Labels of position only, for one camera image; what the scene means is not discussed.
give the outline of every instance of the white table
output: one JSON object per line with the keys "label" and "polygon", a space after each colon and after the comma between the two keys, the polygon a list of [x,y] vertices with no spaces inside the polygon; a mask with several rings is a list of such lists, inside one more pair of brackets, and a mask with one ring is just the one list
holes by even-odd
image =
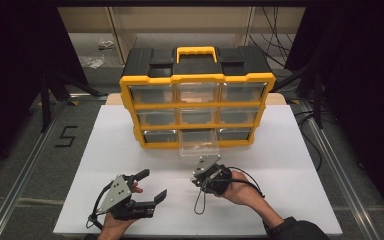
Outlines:
{"label": "white table", "polygon": [[[199,189],[190,178],[196,163],[182,161],[178,150],[142,149],[132,128],[123,106],[102,106],[55,234],[71,237],[99,233],[98,228],[87,229],[85,224],[102,188],[117,174],[150,169],[150,176],[139,182],[144,193],[135,193],[132,199],[149,201],[164,189],[167,198],[157,206],[153,218],[134,223],[126,237],[266,235],[256,213],[213,195],[206,197],[205,213],[195,214]],[[220,149],[220,154],[219,164],[239,167],[255,178],[266,200],[282,217],[311,221],[331,236],[342,234],[289,106],[268,105],[254,144]]]}

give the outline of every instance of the transparent drawer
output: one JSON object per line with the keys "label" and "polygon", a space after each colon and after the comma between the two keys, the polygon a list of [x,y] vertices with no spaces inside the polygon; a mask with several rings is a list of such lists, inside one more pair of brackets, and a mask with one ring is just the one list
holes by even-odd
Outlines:
{"label": "transparent drawer", "polygon": [[224,83],[222,101],[252,102],[259,101],[266,87],[266,82],[259,83]]}
{"label": "transparent drawer", "polygon": [[218,83],[181,83],[177,85],[180,102],[215,102],[218,99]]}
{"label": "transparent drawer", "polygon": [[182,157],[218,154],[215,129],[185,129],[179,131],[179,150]]}
{"label": "transparent drawer", "polygon": [[143,131],[146,143],[177,142],[177,130]]}
{"label": "transparent drawer", "polygon": [[219,122],[224,123],[253,123],[258,108],[220,108]]}
{"label": "transparent drawer", "polygon": [[181,108],[179,113],[183,124],[210,124],[215,122],[216,108]]}
{"label": "transparent drawer", "polygon": [[217,129],[219,141],[248,140],[251,128],[220,128]]}
{"label": "transparent drawer", "polygon": [[141,125],[173,125],[176,123],[174,109],[137,110]]}
{"label": "transparent drawer", "polygon": [[136,103],[171,103],[173,85],[134,85],[129,86],[133,101]]}

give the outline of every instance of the hand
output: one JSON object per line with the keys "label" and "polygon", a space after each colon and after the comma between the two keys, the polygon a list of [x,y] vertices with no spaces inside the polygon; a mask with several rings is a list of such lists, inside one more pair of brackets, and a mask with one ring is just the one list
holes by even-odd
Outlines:
{"label": "hand", "polygon": [[[248,182],[248,179],[243,172],[235,170],[232,171],[232,179]],[[239,182],[232,182],[221,196],[232,203],[246,206],[250,206],[255,201],[263,199],[254,188],[245,183]]]}
{"label": "hand", "polygon": [[[138,187],[138,183],[133,183],[132,186],[133,193],[141,193],[143,189]],[[105,216],[104,226],[102,227],[102,232],[98,237],[98,240],[118,240],[120,239],[124,232],[136,222],[138,219],[133,220],[117,220],[111,215],[111,213],[107,213]]]}

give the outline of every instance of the yellow and black storage box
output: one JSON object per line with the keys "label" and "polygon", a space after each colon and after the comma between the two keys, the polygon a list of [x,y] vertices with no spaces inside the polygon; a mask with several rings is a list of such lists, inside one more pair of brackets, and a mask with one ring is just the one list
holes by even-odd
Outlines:
{"label": "yellow and black storage box", "polygon": [[251,145],[275,81],[258,47],[133,48],[120,86],[140,145],[173,149],[207,130],[219,147]]}

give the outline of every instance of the yellow handle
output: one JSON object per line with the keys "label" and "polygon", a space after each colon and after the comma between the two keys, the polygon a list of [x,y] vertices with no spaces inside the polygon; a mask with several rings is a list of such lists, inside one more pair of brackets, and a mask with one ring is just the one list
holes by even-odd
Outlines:
{"label": "yellow handle", "polygon": [[177,48],[177,63],[180,62],[180,55],[213,55],[214,62],[217,62],[216,49],[214,47],[179,47]]}

